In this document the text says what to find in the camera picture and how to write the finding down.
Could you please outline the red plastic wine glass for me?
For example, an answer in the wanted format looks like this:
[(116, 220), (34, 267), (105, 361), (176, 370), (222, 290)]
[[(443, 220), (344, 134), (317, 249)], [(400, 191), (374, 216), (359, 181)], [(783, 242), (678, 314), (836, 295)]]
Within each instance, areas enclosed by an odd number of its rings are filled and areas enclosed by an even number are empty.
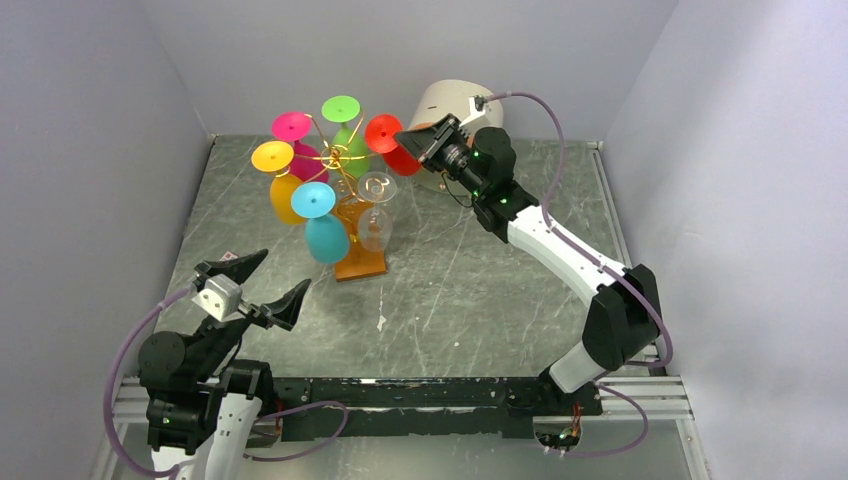
[(380, 154), (394, 173), (408, 177), (416, 174), (421, 164), (395, 140), (395, 134), (401, 131), (402, 124), (396, 117), (380, 114), (368, 122), (364, 139), (368, 148)]

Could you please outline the green plastic wine glass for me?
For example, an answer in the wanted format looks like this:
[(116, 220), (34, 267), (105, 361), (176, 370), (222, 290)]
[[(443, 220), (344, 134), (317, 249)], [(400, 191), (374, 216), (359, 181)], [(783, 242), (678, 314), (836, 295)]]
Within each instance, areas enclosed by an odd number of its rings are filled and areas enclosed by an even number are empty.
[(340, 154), (340, 163), (344, 171), (359, 179), (370, 168), (368, 147), (356, 127), (361, 127), (361, 105), (349, 95), (336, 95), (327, 99), (321, 108), (322, 116), (340, 128), (334, 135), (331, 145)]

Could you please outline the blue plastic wine glass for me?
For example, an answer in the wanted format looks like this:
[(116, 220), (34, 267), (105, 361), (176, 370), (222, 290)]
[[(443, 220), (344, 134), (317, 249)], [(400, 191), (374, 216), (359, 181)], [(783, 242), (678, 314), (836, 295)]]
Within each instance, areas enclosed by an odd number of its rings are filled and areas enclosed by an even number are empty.
[(304, 183), (291, 197), (293, 211), (307, 220), (304, 236), (310, 255), (322, 264), (336, 264), (350, 250), (346, 228), (333, 213), (336, 200), (335, 190), (321, 182)]

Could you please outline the clear plastic wine glass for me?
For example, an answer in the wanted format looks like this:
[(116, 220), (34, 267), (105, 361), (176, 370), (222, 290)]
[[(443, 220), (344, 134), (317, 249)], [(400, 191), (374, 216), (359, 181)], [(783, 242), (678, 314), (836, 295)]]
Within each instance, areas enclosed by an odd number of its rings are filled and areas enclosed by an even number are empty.
[(357, 194), (369, 206), (360, 214), (357, 235), (362, 247), (370, 252), (383, 252), (391, 238), (393, 220), (385, 208), (397, 194), (396, 181), (385, 172), (372, 171), (358, 181)]

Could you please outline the magenta plastic wine glass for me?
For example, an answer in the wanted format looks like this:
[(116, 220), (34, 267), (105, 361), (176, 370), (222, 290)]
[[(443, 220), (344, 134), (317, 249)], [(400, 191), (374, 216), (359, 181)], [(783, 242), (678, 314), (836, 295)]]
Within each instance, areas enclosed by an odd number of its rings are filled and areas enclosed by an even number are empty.
[(279, 115), (271, 124), (271, 133), (279, 141), (290, 144), (294, 157), (289, 165), (289, 172), (303, 182), (323, 182), (329, 180), (329, 173), (321, 160), (315, 160), (319, 152), (305, 144), (303, 139), (310, 133), (312, 120), (297, 111)]

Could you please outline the orange plastic wine glass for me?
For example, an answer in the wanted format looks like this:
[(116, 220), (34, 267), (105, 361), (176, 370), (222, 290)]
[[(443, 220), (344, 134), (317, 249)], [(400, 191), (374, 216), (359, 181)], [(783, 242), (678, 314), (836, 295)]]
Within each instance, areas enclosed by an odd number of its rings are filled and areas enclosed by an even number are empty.
[(272, 177), (269, 198), (279, 220), (288, 225), (298, 225), (306, 219), (292, 207), (292, 196), (303, 181), (290, 172), (294, 149), (286, 142), (273, 140), (259, 145), (251, 155), (253, 167)]

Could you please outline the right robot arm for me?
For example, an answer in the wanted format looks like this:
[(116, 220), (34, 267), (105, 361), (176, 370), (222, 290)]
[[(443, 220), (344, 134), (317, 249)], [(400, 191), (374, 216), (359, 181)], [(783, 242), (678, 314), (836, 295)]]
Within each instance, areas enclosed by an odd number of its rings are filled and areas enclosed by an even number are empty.
[(548, 412), (565, 413), (579, 388), (618, 370), (660, 337), (653, 272), (606, 257), (546, 213), (515, 180), (517, 156), (504, 129), (483, 127), (469, 139), (459, 119), (448, 114), (392, 138), (423, 168), (465, 188), (486, 231), (530, 254), (587, 305), (581, 340), (542, 373), (548, 381), (539, 398)]

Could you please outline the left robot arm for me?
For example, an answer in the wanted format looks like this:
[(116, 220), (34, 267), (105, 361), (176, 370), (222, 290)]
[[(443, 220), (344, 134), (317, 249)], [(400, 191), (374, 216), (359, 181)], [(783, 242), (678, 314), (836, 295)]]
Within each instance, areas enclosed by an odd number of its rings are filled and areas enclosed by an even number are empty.
[(236, 357), (252, 326), (292, 330), (311, 285), (302, 280), (273, 302), (244, 300), (267, 255), (197, 264), (190, 291), (205, 318), (191, 334), (158, 331), (140, 348), (147, 442), (155, 464), (175, 461), (180, 479), (235, 478), (255, 421), (283, 407), (269, 363)]

